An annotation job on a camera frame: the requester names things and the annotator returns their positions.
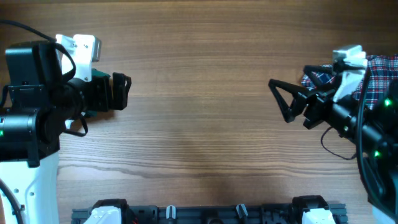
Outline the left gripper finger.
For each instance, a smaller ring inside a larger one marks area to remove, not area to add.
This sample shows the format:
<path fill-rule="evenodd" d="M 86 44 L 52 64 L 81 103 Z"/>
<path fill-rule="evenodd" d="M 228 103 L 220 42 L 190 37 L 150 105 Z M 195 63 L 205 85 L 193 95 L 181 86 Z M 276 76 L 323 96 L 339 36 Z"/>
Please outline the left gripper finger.
<path fill-rule="evenodd" d="M 110 108 L 112 110 L 123 110 L 127 106 L 128 94 L 125 92 L 114 92 Z"/>
<path fill-rule="evenodd" d="M 113 73 L 113 93 L 129 93 L 131 85 L 131 77 L 123 73 Z"/>

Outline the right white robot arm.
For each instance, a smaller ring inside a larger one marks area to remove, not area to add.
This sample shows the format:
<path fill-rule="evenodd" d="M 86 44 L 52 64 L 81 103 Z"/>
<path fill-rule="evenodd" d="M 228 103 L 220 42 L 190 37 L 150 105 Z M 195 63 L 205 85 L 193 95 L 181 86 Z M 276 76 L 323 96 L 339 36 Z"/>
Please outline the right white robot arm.
<path fill-rule="evenodd" d="M 332 68 L 307 65 L 312 72 L 334 74 L 333 83 L 315 82 L 316 88 L 271 79 L 268 86 L 285 122 L 303 114 L 303 125 L 312 129 L 328 123 L 339 135 L 354 143 L 360 179 L 369 202 L 390 219 L 397 220 L 397 81 L 383 98 L 366 106 L 371 72 L 364 65 L 335 63 Z"/>

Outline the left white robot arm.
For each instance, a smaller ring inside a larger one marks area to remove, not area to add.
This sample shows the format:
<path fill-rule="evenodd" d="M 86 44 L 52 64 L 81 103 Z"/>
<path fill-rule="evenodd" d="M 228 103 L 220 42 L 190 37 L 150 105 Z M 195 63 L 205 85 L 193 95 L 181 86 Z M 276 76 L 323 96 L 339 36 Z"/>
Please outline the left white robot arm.
<path fill-rule="evenodd" d="M 7 221 L 59 222 L 60 135 L 86 136 L 86 112 L 127 106 L 129 76 L 94 74 L 90 82 L 58 77 L 7 88 L 13 102 L 12 107 L 1 110 L 1 191 Z"/>

